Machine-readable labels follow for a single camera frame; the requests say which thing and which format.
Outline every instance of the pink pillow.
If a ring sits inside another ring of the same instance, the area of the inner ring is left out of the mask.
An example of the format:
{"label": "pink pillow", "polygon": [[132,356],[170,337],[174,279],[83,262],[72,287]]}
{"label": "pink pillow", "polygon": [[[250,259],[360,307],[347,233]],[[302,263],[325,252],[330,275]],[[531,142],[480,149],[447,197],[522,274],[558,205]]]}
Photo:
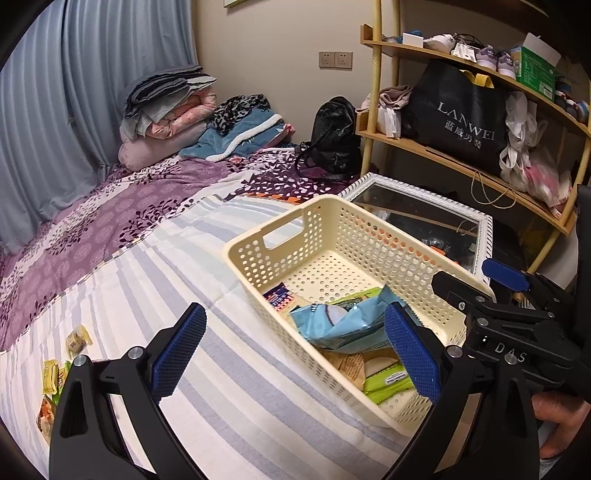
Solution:
{"label": "pink pillow", "polygon": [[119,129],[123,141],[123,145],[119,149],[119,161],[132,171],[149,167],[179,150],[195,144],[206,128],[207,123],[199,122],[166,140],[152,137],[138,137],[136,140],[130,140],[123,130]]}

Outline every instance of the black backpack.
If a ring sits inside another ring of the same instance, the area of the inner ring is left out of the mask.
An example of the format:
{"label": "black backpack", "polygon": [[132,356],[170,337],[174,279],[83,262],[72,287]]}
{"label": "black backpack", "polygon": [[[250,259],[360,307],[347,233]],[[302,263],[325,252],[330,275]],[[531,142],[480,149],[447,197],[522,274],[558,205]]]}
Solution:
{"label": "black backpack", "polygon": [[[344,97],[335,97],[320,107],[314,120],[312,139],[296,148],[295,170],[300,177],[312,180],[338,181],[361,172],[361,138],[355,135],[355,108]],[[325,169],[329,175],[312,178],[300,172],[306,167]]]}

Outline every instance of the light blue curtain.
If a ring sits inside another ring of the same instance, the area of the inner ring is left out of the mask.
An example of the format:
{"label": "light blue curtain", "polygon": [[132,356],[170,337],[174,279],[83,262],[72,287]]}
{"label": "light blue curtain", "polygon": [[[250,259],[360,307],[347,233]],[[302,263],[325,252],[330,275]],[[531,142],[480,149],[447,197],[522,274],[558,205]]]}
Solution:
{"label": "light blue curtain", "polygon": [[120,91],[197,63],[191,0],[55,0],[0,72],[0,247],[89,193],[117,163]]}

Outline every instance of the electrical outlet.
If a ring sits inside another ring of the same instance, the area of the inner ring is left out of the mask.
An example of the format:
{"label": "electrical outlet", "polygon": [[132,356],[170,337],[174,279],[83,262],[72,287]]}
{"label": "electrical outlet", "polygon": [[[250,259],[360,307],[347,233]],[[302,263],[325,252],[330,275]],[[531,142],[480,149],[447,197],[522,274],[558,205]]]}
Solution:
{"label": "electrical outlet", "polygon": [[333,51],[321,51],[318,53],[318,66],[321,69],[330,69],[335,66],[335,53]]}
{"label": "electrical outlet", "polygon": [[335,68],[338,69],[352,69],[353,68],[353,52],[352,51],[336,51],[335,52]]}

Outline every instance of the striped bedsheet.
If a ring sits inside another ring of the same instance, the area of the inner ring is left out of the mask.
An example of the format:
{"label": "striped bedsheet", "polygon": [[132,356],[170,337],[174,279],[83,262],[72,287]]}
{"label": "striped bedsheet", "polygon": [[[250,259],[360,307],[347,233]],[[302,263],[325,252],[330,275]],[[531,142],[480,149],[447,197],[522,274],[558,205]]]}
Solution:
{"label": "striped bedsheet", "polygon": [[[35,425],[43,360],[67,360],[64,340],[79,324],[94,340],[91,358],[119,358],[197,301],[207,310],[207,332],[160,405],[210,479],[383,477],[408,439],[368,426],[325,397],[316,377],[256,317],[221,258],[228,240],[288,208],[206,197],[68,290],[0,355],[0,416],[43,475],[49,448]],[[121,398],[113,405],[134,461],[151,469]]]}

